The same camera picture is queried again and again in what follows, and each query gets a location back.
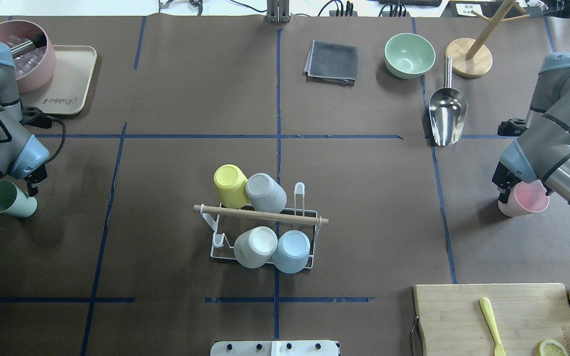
cutting board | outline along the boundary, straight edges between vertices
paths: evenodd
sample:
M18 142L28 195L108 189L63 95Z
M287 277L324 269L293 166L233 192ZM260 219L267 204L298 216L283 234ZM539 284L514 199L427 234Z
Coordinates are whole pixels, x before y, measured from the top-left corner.
M414 298L424 356L492 356L479 299L491 300L507 356L537 356L542 340L570 354L570 307L561 283L418 284Z

folded cloth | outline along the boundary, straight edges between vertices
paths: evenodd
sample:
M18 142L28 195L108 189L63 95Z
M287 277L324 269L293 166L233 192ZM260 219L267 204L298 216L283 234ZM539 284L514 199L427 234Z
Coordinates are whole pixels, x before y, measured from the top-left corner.
M312 41L304 73L328 82L353 84L358 74L358 47Z

lemon slice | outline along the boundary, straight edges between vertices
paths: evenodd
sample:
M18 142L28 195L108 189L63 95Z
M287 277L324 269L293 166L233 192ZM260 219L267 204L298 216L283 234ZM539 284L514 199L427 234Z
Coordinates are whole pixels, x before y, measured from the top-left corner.
M538 354L540 356L569 356L563 345L553 339L540 342L540 345L538 345Z

mint green bowl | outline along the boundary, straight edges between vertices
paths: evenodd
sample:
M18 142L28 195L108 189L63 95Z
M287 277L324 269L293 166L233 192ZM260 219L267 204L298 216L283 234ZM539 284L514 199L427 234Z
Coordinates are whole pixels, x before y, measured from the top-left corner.
M419 78L434 65L434 48L419 35L396 34L386 43L384 62L398 78Z

pink container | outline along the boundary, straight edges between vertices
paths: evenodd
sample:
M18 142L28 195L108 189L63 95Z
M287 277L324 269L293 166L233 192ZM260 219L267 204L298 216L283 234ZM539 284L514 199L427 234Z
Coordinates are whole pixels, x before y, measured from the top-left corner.
M512 188L507 204L498 201L498 208L509 217L539 213L549 206L549 197L546 192L547 190L539 180L530 184L520 182Z
M46 53L33 70L16 80L19 92L36 90L52 78L54 68L56 67L56 54L54 54L54 47L52 47L48 34L36 23L23 20L0 23L0 42L3 43L8 42L10 35L31 39L41 32L46 35L47 39Z

